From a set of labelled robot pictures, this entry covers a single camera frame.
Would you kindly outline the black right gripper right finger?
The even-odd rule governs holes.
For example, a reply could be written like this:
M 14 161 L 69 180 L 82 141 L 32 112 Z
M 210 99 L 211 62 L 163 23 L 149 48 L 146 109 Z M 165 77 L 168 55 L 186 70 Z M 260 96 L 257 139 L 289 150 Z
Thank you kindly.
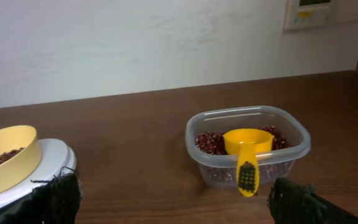
M 275 224 L 358 224 L 358 216 L 314 192 L 280 177 L 270 189 L 267 205 Z

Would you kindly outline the yellow measuring scoop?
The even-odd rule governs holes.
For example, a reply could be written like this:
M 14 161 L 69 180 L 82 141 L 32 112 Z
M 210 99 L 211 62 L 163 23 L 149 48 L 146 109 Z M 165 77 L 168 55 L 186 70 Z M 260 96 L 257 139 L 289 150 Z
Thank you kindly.
M 223 135 L 229 155 L 237 155 L 236 184 L 245 197 L 254 196 L 259 188 L 258 152 L 270 152 L 274 135 L 261 129 L 234 129 Z

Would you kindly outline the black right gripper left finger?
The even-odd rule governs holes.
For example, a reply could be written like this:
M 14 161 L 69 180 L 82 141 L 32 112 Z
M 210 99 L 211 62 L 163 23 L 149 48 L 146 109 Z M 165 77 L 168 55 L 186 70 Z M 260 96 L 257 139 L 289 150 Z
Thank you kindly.
M 36 180 L 40 187 L 0 208 L 0 224 L 74 224 L 82 194 L 76 174 Z

